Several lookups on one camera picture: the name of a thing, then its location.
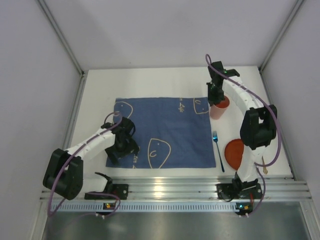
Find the pink plastic cup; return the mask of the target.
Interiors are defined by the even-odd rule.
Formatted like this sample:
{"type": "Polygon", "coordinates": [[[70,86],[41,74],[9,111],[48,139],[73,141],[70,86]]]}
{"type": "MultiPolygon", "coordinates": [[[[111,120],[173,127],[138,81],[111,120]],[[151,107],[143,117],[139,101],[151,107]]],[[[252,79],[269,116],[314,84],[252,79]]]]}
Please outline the pink plastic cup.
{"type": "Polygon", "coordinates": [[[215,105],[213,104],[210,107],[209,115],[213,120],[218,120],[224,112],[227,110],[227,108],[230,105],[230,100],[227,96],[224,97],[224,100],[221,101],[219,104],[215,105]]]}

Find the blue cloth placemat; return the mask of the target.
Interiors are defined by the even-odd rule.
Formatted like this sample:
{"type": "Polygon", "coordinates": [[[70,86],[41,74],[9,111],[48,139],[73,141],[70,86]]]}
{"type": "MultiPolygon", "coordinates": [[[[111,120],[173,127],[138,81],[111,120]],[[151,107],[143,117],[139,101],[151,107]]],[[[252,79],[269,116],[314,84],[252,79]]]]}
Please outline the blue cloth placemat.
{"type": "Polygon", "coordinates": [[[215,168],[209,105],[206,97],[117,98],[115,112],[135,125],[137,156],[129,154],[110,168],[215,168]]]}

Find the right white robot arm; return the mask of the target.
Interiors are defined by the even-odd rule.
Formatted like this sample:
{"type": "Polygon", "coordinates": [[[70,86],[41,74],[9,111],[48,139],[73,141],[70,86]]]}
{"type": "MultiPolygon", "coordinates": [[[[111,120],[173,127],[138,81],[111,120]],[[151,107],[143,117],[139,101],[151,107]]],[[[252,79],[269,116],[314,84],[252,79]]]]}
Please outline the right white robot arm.
{"type": "Polygon", "coordinates": [[[232,101],[243,114],[240,139],[244,144],[242,160],[231,183],[217,185],[218,198],[230,202],[233,199],[262,198],[258,183],[259,167],[265,167],[262,157],[271,141],[280,139],[277,108],[263,101],[243,85],[235,69],[225,69],[221,61],[212,62],[206,56],[211,77],[207,85],[210,116],[219,119],[223,114],[222,103],[232,101]]]}

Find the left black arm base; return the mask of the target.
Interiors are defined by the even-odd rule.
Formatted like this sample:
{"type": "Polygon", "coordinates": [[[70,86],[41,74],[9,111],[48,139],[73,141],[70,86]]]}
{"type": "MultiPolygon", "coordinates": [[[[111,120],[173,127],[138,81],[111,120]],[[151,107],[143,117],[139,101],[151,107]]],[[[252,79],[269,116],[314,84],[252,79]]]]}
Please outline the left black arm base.
{"type": "Polygon", "coordinates": [[[126,200],[129,185],[114,183],[113,179],[106,174],[95,172],[94,175],[83,180],[81,192],[84,193],[85,200],[111,200],[113,196],[126,200]]]}

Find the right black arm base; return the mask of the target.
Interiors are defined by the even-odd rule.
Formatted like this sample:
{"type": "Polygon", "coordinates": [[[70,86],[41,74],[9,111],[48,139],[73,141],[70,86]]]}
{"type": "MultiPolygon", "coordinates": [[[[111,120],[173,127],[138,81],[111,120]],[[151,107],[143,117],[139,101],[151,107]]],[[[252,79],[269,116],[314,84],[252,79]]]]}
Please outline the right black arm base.
{"type": "Polygon", "coordinates": [[[216,185],[218,199],[230,202],[231,200],[249,200],[251,197],[260,199],[262,197],[262,188],[259,183],[234,186],[232,183],[219,183],[216,185]]]}

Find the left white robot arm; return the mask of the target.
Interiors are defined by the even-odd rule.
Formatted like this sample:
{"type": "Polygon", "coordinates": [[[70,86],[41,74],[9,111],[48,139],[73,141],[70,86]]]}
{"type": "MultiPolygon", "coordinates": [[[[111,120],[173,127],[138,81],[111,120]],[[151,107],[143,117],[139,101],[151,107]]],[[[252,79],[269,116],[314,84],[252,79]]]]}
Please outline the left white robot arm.
{"type": "Polygon", "coordinates": [[[133,139],[135,124],[122,117],[117,123],[104,123],[98,131],[83,142],[68,148],[58,148],[51,154],[42,184],[45,188],[67,200],[84,193],[90,195],[114,194],[113,179],[101,172],[85,176],[85,164],[105,152],[109,161],[117,165],[119,160],[140,151],[133,139]]]}

